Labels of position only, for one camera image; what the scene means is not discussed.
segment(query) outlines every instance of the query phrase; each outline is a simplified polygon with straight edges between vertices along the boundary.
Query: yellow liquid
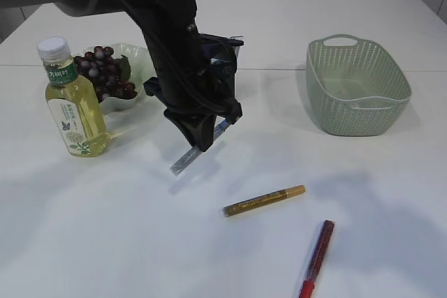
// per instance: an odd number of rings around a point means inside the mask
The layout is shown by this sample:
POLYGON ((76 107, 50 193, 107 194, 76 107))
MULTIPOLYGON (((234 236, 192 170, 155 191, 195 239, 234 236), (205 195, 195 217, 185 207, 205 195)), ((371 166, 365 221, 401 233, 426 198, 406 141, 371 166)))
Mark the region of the yellow liquid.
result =
MULTIPOLYGON (((62 64, 44 63, 44 65, 65 68, 71 62, 73 62, 72 58, 62 64)), ((110 135, 105 127, 103 113, 99 107, 93 84, 87 78, 79 75, 73 82, 62 86, 49 84, 45 90, 45 98, 47 102, 51 99, 65 99, 76 104, 78 108, 82 126, 89 143, 89 153, 76 154, 70 152, 70 154, 79 157, 94 157, 104 152, 110 142, 110 135)))

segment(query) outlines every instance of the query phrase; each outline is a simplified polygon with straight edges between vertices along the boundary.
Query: bottle label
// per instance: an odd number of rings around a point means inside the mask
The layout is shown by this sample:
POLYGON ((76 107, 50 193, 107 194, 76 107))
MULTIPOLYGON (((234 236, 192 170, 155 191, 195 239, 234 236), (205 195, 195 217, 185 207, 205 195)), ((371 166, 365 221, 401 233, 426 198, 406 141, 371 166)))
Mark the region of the bottle label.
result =
POLYGON ((76 104, 65 99, 51 99, 48 101, 48 107, 68 151, 72 154, 90 154, 90 146, 76 104))
POLYGON ((54 66, 46 66, 48 79, 51 85, 64 85, 72 82, 78 78, 78 70, 74 62, 66 66, 65 68, 56 68, 54 66))

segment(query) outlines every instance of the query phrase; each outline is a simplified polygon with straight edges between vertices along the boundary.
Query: gold marker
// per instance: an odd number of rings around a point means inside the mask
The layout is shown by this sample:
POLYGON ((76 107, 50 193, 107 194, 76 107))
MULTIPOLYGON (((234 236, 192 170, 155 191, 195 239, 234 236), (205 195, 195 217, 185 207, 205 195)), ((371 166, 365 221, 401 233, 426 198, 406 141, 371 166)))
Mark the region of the gold marker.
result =
POLYGON ((244 202, 238 202, 223 208, 223 214, 225 216, 235 216, 236 214, 250 211, 252 209, 257 209, 265 205, 273 204, 280 200, 284 200, 290 197, 295 197, 296 195, 301 195, 306 192, 304 185, 294 186, 292 188, 286 188, 284 190, 269 193, 267 195, 262 195, 260 197, 245 200, 244 202))

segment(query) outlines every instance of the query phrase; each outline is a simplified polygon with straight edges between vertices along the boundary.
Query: basket handle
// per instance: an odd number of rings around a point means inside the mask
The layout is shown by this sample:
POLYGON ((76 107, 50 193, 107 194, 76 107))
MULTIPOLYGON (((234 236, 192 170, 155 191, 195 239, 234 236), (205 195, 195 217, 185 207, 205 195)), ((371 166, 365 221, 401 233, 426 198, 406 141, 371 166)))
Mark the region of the basket handle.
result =
POLYGON ((325 43, 326 43, 327 41, 329 41, 329 40, 334 40, 334 39, 336 39, 336 38, 346 38, 346 39, 349 39, 349 40, 354 40, 354 41, 356 42, 355 45, 347 45, 347 47, 354 47, 354 46, 356 46, 360 41, 362 41, 361 38, 357 38, 356 36, 352 36, 352 35, 349 35, 349 34, 335 34, 335 35, 328 36, 327 38, 323 38, 323 39, 321 39, 320 41, 321 41, 322 43, 324 43, 324 45, 326 45, 325 43))

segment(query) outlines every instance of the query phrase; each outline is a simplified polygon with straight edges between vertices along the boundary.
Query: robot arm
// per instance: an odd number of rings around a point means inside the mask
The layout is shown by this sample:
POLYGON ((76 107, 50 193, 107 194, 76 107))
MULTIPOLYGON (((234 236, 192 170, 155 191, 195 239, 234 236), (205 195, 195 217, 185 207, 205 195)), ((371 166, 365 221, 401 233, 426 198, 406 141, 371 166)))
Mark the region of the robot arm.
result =
POLYGON ((167 107, 165 116, 191 146, 206 151, 212 145, 216 116, 231 124, 242 116, 234 97, 237 63, 232 49, 240 41, 199 34, 196 0, 0 0, 0 7, 49 2, 70 16, 123 10, 131 16, 157 74, 145 83, 146 93, 167 107))

